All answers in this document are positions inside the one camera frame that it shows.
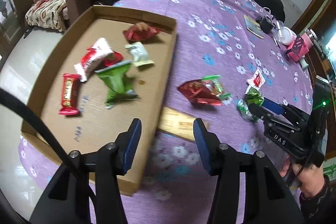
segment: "candy wrapper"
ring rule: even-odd
[[[205,83],[199,80],[192,80],[180,85],[177,90],[181,92],[191,103],[208,105],[221,105],[222,101],[215,93],[212,93]]]
[[[143,65],[154,64],[154,62],[150,60],[148,52],[141,42],[135,42],[133,44],[125,45],[125,48],[131,55],[133,55],[134,66],[140,67]]]
[[[237,102],[237,109],[239,110],[242,118],[246,121],[253,121],[253,122],[257,122],[258,121],[258,117],[254,116],[250,111],[249,108],[247,106],[247,104],[240,99]]]
[[[220,75],[210,75],[202,78],[203,84],[220,100],[230,97],[230,93],[225,93],[223,85],[218,81]]]
[[[110,45],[103,37],[88,48],[81,62],[75,65],[76,72],[82,77],[81,82],[87,81],[90,73],[112,52]]]
[[[137,100],[138,96],[132,89],[130,79],[127,78],[126,72],[131,66],[130,60],[125,60],[114,64],[110,67],[96,70],[98,77],[110,88],[106,108],[112,108],[118,100]]]
[[[161,31],[144,22],[139,22],[131,26],[127,31],[123,31],[123,34],[128,41],[137,42],[145,41],[157,35],[159,32]]]
[[[249,86],[245,92],[245,101],[247,105],[249,106],[252,103],[255,103],[258,106],[261,106],[264,102],[264,97],[261,95],[261,93],[256,90],[254,87]]]
[[[253,77],[251,79],[248,79],[247,83],[254,87],[256,90],[260,89],[260,87],[265,83],[265,78],[260,68],[257,68]]]
[[[105,67],[109,67],[109,66],[112,66],[122,61],[122,59],[123,59],[123,56],[121,53],[113,52],[111,55],[109,55],[107,58],[103,60],[103,63]]]
[[[76,108],[77,96],[79,88],[79,80],[81,76],[66,73],[63,75],[63,88],[61,96],[61,106],[58,114],[60,115],[76,115],[79,110]]]

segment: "red wrapper with gold label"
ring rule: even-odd
[[[128,41],[142,42],[157,35],[159,32],[161,31],[144,22],[138,22],[137,24],[129,27],[127,31],[123,31],[123,34]]]
[[[185,82],[177,90],[181,92],[191,103],[200,103],[218,106],[222,101],[209,90],[201,79]]]
[[[61,106],[58,114],[76,115],[79,114],[77,106],[78,88],[80,75],[66,73],[63,75],[63,89],[61,97]]]

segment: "floral tablecloth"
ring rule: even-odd
[[[242,119],[236,102],[243,97],[246,80],[257,67],[266,79],[261,93],[275,102],[290,103],[310,113],[312,87],[308,74],[298,64],[288,63],[269,36],[260,39],[246,30],[244,15],[254,19],[265,15],[262,7],[253,0],[120,0],[114,6],[147,10],[177,20],[178,39],[164,105],[209,121],[210,131],[221,142],[245,153],[263,150],[280,167],[283,151],[263,136],[261,121]],[[183,82],[206,75],[221,75],[231,93],[222,106],[195,107],[177,91]],[[25,139],[18,150],[22,165],[44,189],[58,166]],[[157,132],[141,189],[131,198],[122,196],[128,222],[206,223],[215,185],[216,177],[203,170],[194,143]],[[238,223],[243,220],[244,187],[241,175]]]

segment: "bolt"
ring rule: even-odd
[[[259,157],[259,158],[263,158],[263,157],[265,156],[265,153],[264,153],[263,151],[258,150],[258,151],[256,152],[256,155],[257,155],[257,157]]]
[[[78,150],[71,151],[70,154],[69,154],[69,156],[71,158],[73,158],[73,159],[76,158],[76,157],[78,157],[78,155],[79,155],[79,151]]]
[[[106,145],[106,148],[107,148],[108,150],[111,150],[111,149],[114,149],[116,146],[117,146],[117,145],[116,145],[115,143],[108,143],[108,144]]]
[[[219,148],[221,150],[228,150],[229,149],[229,146],[226,144],[226,143],[220,143],[219,144]]]

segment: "red and white snack package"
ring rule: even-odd
[[[65,73],[63,75],[63,88],[61,95],[61,106],[58,114],[60,115],[76,115],[79,114],[77,109],[77,97],[79,89],[80,75]]]
[[[263,72],[258,67],[256,72],[254,73],[253,77],[251,79],[247,80],[247,83],[254,87],[256,90],[259,90],[260,87],[265,83],[265,78],[263,76]]]
[[[86,82],[90,73],[112,52],[110,45],[103,37],[88,48],[81,62],[75,65],[76,72],[82,77],[81,82]]]

